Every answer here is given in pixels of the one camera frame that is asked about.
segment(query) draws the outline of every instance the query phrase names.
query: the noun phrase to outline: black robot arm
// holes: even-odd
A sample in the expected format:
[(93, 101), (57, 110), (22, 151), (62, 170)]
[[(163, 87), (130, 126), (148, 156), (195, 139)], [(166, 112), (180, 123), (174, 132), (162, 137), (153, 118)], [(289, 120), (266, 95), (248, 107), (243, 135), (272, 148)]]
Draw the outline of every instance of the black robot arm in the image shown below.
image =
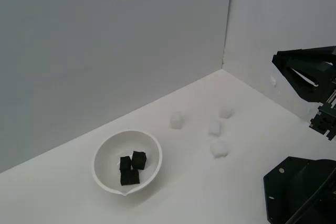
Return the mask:
[(319, 102), (319, 112), (309, 127), (329, 140), (336, 135), (336, 46), (279, 51), (273, 64), (291, 84), (299, 97)]

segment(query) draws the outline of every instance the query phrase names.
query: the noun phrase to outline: black metal bracket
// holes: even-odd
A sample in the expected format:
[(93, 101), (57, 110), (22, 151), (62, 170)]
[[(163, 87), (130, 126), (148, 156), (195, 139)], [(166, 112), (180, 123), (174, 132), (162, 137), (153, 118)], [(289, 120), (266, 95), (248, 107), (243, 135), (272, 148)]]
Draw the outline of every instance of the black metal bracket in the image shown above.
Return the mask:
[(336, 109), (332, 105), (325, 103), (319, 107), (319, 112), (310, 120), (310, 128), (325, 135), (332, 140), (336, 135)]

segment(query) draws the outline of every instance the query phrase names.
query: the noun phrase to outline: white foam cube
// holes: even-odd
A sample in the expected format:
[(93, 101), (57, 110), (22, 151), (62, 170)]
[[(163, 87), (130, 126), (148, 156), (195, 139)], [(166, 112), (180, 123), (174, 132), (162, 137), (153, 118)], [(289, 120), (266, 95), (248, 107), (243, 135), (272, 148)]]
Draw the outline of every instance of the white foam cube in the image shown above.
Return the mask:
[(213, 136), (220, 136), (222, 133), (222, 123), (217, 120), (209, 125), (209, 134)]
[(233, 114), (233, 110), (227, 106), (221, 107), (221, 109), (218, 112), (218, 116), (220, 118), (225, 118), (225, 119), (230, 118), (232, 114)]
[(229, 153), (226, 143), (223, 140), (217, 140), (211, 144), (210, 151), (215, 158), (225, 157)]
[(170, 117), (170, 128), (180, 130), (183, 127), (183, 115), (181, 111), (173, 112)]

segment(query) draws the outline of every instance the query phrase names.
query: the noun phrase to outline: white wall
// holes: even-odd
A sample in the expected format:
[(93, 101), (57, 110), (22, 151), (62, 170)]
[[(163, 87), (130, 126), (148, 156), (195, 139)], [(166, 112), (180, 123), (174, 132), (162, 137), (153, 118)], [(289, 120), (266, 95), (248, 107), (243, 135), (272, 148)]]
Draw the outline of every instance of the white wall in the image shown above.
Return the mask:
[(318, 104), (298, 97), (272, 57), (280, 50), (334, 45), (336, 0), (231, 0), (223, 68), (309, 120)]
[(221, 68), (229, 0), (0, 0), (0, 172)]

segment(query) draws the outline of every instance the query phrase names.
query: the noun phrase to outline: white table surface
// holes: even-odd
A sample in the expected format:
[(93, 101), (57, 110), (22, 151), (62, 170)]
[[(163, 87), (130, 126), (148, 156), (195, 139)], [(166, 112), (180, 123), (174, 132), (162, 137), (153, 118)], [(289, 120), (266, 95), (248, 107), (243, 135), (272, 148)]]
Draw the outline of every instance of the white table surface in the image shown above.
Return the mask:
[[(230, 153), (213, 159), (207, 135), (222, 104)], [(172, 111), (187, 115), (168, 127)], [(110, 194), (93, 180), (98, 145), (136, 128), (159, 140), (163, 162), (145, 190)], [(336, 159), (336, 141), (219, 70), (132, 113), (0, 174), (0, 223), (268, 223), (262, 178), (287, 156)]]

